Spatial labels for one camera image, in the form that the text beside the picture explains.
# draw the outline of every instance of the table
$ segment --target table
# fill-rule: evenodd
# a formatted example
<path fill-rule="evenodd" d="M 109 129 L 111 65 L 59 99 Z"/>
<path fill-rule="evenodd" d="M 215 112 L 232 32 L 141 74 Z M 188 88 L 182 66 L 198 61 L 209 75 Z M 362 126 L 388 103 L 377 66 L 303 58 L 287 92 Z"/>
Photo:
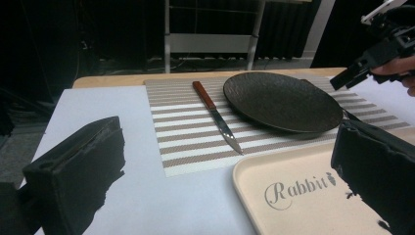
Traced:
<path fill-rule="evenodd" d="M 342 70 L 269 71 L 333 76 Z M 63 93 L 35 159 L 100 118 L 119 116 L 125 139 L 125 175 L 112 185 L 105 205 L 96 212 L 85 234 L 254 234 L 233 188 L 232 166 L 165 177 L 146 87 L 142 85 L 146 79 L 239 72 L 244 71 L 83 77 L 75 82 L 74 89 Z M 378 85 L 368 79 L 353 91 L 415 125 L 415 100 L 398 82 Z"/>

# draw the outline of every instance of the knife handle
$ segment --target knife handle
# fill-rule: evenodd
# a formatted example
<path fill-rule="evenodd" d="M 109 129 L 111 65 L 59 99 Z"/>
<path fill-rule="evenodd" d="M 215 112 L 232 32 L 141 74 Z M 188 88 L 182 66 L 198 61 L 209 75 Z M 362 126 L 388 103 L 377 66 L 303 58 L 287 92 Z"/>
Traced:
<path fill-rule="evenodd" d="M 205 106 L 209 110 L 216 110 L 216 106 L 213 101 L 210 99 L 208 93 L 205 91 L 204 87 L 199 81 L 193 82 L 193 88 L 195 88 L 196 92 L 198 93 L 199 97 L 201 97 L 202 101 L 205 103 Z"/>

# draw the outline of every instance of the placemat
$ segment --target placemat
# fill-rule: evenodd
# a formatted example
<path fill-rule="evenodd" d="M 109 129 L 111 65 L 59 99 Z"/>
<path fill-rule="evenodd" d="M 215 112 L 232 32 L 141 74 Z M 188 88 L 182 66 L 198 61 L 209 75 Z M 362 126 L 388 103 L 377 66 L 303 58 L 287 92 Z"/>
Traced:
<path fill-rule="evenodd" d="M 327 77 L 309 74 L 292 77 L 309 80 L 366 123 L 383 129 L 410 126 L 347 89 L 335 91 Z M 247 156 L 335 141 L 337 128 L 324 133 L 287 133 L 234 113 L 223 94 L 223 84 L 228 78 L 145 81 L 162 166 L 167 177 L 234 165 Z M 193 89 L 194 80 L 200 81 L 204 86 L 241 145 L 243 156 L 235 152 L 220 135 L 208 110 Z"/>

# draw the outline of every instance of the tray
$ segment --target tray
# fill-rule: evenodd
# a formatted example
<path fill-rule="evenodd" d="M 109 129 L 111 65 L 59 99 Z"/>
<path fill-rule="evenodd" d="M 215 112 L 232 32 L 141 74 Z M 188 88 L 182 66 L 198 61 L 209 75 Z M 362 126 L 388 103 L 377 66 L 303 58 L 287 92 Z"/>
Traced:
<path fill-rule="evenodd" d="M 391 133 L 415 145 L 415 128 Z M 258 234 L 391 234 L 330 167 L 334 143 L 249 157 L 235 189 Z"/>

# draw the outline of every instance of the wall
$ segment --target wall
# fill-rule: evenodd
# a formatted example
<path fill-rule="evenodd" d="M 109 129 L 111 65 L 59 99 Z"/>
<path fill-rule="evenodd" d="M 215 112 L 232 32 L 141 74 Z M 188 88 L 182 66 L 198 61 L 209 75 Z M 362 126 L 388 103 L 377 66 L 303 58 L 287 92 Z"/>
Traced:
<path fill-rule="evenodd" d="M 322 0 L 305 44 L 303 58 L 313 58 L 336 0 Z"/>

